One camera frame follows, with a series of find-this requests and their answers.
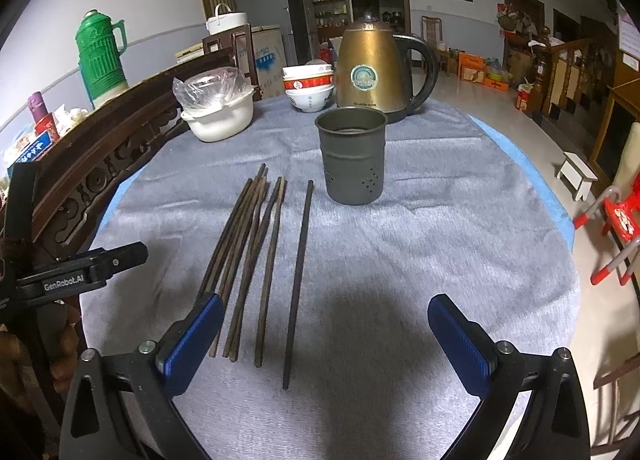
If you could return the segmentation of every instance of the floor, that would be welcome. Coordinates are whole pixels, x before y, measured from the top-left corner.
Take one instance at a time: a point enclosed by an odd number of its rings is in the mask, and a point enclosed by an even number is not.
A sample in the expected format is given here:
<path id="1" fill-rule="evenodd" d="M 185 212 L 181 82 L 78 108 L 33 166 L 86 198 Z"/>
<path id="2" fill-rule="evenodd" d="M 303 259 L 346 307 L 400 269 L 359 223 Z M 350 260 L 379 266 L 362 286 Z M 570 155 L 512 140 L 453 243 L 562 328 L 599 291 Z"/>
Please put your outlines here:
<path id="1" fill-rule="evenodd" d="M 414 84 L 421 82 L 418 70 L 414 72 Z M 536 165 L 551 190 L 556 194 L 571 217 L 582 212 L 587 203 L 574 202 L 569 187 L 555 178 L 564 161 L 562 150 L 543 130 L 526 115 L 514 108 L 515 94 L 460 82 L 455 76 L 440 73 L 438 84 L 431 97 L 446 102 L 464 113 L 471 114 L 509 137 Z M 592 389 L 593 379 L 621 364 L 638 352 L 640 310 L 631 282 L 620 287 L 616 275 L 610 275 L 597 287 L 591 285 L 590 276 L 601 264 L 608 261 L 617 249 L 611 237 L 600 234 L 602 227 L 591 221 L 576 232 L 574 261 L 582 285 L 582 303 L 577 328 L 570 349 L 584 392 L 590 423 L 591 442 L 606 440 L 609 430 L 610 391 L 598 393 Z M 638 409 L 637 392 L 640 372 L 628 374 L 621 382 L 621 412 Z M 504 440 L 491 458 L 503 458 L 510 441 Z M 598 460 L 613 458 L 614 454 L 596 457 Z"/>

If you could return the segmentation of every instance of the gray utensil holder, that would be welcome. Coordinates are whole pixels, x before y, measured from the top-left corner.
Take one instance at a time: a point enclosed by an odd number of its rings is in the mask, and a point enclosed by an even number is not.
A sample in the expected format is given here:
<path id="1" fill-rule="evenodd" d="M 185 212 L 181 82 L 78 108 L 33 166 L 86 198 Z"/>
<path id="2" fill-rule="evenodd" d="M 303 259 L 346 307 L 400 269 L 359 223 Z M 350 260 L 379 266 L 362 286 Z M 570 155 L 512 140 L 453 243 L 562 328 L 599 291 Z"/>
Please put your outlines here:
<path id="1" fill-rule="evenodd" d="M 387 122 L 382 112 L 358 106 L 316 117 L 326 191 L 336 202 L 363 205 L 382 194 Z"/>

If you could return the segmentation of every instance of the blue gripper pad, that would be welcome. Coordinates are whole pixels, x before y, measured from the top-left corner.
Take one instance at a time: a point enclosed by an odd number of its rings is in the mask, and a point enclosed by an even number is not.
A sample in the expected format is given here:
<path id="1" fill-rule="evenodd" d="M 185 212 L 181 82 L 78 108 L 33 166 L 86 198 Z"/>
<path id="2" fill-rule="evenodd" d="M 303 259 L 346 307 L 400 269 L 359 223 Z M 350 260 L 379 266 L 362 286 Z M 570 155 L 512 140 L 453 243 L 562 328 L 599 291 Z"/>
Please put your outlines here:
<path id="1" fill-rule="evenodd" d="M 484 398 L 497 364 L 492 339 L 481 326 L 470 322 L 446 294 L 431 298 L 427 317 L 467 393 Z"/>
<path id="2" fill-rule="evenodd" d="M 174 323 L 161 340 L 156 367 L 164 380 L 164 393 L 182 395 L 220 331 L 225 316 L 220 296 L 207 293 L 189 315 Z"/>

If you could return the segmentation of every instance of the stack of bowls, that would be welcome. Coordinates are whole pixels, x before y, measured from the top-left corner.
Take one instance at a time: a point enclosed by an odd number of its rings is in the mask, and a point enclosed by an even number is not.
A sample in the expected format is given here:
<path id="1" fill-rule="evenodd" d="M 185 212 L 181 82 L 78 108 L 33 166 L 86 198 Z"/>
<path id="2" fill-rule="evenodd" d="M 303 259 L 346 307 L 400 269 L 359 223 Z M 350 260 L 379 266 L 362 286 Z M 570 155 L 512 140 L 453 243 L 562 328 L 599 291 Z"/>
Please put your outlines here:
<path id="1" fill-rule="evenodd" d="M 284 92 L 297 109 L 318 112 L 331 103 L 334 96 L 331 65 L 286 66 L 282 72 Z"/>

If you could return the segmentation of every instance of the gray tablecloth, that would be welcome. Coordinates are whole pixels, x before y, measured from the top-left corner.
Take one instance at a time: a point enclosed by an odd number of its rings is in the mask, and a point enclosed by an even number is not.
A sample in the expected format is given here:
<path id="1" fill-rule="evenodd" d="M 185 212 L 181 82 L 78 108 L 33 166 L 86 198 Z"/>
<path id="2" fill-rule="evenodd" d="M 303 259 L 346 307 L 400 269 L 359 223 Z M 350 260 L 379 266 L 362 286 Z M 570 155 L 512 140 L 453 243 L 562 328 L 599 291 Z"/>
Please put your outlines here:
<path id="1" fill-rule="evenodd" d="M 226 141 L 177 137 L 127 190 L 94 246 L 141 240 L 149 259 L 82 296 L 89 346 L 130 351 L 189 312 L 238 193 L 266 162 L 270 179 L 286 175 L 289 185 L 264 367 L 253 366 L 253 353 L 266 245 L 238 362 L 205 357 L 177 408 L 213 458 L 439 458 L 478 400 L 466 395 L 429 329 L 429 300 L 447 293 L 495 340 L 551 353 L 568 345 L 579 305 L 565 241 L 521 169 L 445 104 L 430 100 L 387 128 L 385 189 L 363 207 L 328 198 L 315 114 L 293 110 L 286 98 L 255 110 L 253 124 Z M 308 179 L 316 192 L 284 391 Z"/>

